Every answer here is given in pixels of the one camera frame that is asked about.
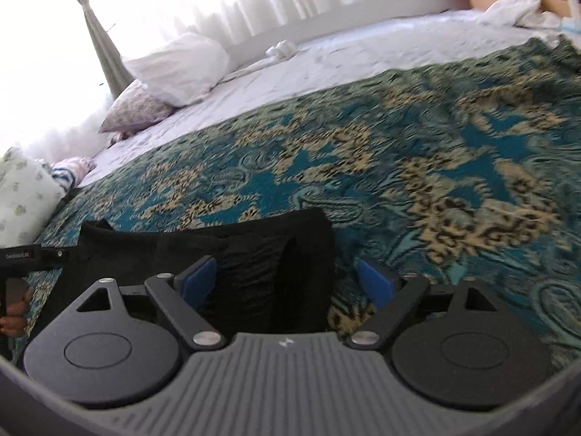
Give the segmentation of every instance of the black fabric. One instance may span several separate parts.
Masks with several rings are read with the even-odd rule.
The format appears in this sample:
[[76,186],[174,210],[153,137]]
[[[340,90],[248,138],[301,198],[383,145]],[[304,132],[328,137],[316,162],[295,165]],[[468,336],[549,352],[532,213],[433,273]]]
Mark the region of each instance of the black fabric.
[[176,233],[125,233],[104,220],[85,222],[78,245],[84,256],[63,268],[32,337],[100,278],[138,285],[204,255],[214,256],[219,270],[199,313],[224,335],[326,329],[335,249],[320,209]]

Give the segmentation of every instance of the white bed sheet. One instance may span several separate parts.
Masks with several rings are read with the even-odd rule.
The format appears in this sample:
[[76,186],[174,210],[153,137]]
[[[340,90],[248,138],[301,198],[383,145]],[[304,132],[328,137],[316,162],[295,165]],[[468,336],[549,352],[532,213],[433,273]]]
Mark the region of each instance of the white bed sheet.
[[389,68],[442,64],[525,43],[546,33],[483,26],[476,11],[389,20],[314,40],[289,61],[216,86],[202,102],[95,156],[97,168],[81,186],[190,132],[275,101],[372,77]]

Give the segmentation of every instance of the hand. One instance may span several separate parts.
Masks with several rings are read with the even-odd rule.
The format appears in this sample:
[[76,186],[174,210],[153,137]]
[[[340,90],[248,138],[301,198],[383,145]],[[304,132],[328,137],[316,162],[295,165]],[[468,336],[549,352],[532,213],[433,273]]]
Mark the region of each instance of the hand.
[[22,300],[13,303],[6,311],[7,316],[0,318],[0,332],[11,338],[18,338],[24,334],[27,320],[24,317],[30,310],[30,300],[32,300],[34,290],[28,288]]

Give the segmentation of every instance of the gray curtain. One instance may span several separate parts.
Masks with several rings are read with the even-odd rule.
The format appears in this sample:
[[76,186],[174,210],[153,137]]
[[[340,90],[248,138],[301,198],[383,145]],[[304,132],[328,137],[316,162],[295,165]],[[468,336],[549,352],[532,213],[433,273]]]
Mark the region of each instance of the gray curtain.
[[117,98],[121,92],[134,80],[121,62],[119,51],[111,41],[109,35],[99,23],[97,16],[89,5],[89,0],[77,0],[85,13],[86,25],[89,28],[91,40],[97,51],[101,67],[105,73],[111,93]]

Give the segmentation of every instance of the green and white pillow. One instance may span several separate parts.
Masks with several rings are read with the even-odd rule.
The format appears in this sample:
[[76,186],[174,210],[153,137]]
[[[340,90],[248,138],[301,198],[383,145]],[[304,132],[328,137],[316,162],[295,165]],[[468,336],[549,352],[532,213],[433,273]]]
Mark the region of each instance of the green and white pillow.
[[0,160],[0,248],[36,241],[63,196],[40,163],[10,148]]

